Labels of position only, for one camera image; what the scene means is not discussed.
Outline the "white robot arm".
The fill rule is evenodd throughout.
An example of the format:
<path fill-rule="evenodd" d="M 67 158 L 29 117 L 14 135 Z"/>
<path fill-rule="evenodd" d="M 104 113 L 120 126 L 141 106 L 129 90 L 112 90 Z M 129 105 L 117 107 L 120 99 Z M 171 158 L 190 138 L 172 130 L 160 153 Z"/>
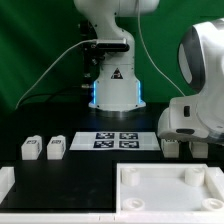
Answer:
<path fill-rule="evenodd" d="M 73 0 L 94 27 L 103 52 L 91 108 L 108 113 L 145 106 L 134 74 L 135 41 L 115 18 L 154 11 L 160 0 Z M 224 144 L 224 18 L 192 26 L 178 49 L 179 66 L 197 93 L 170 101 L 158 122 L 161 139 Z"/>

